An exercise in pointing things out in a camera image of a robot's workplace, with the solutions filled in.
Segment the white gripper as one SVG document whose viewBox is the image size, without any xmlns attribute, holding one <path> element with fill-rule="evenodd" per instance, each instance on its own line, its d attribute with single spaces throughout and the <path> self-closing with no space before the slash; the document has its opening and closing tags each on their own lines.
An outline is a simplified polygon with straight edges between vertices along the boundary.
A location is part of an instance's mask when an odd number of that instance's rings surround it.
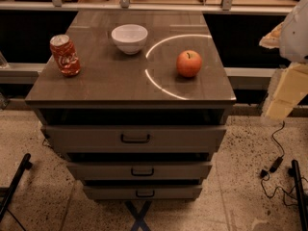
<svg viewBox="0 0 308 231">
<path fill-rule="evenodd" d="M 261 38 L 259 45 L 279 47 L 282 58 L 297 62 L 279 70 L 269 85 L 265 117 L 282 121 L 308 94 L 308 0 L 300 0 L 283 23 Z"/>
</svg>

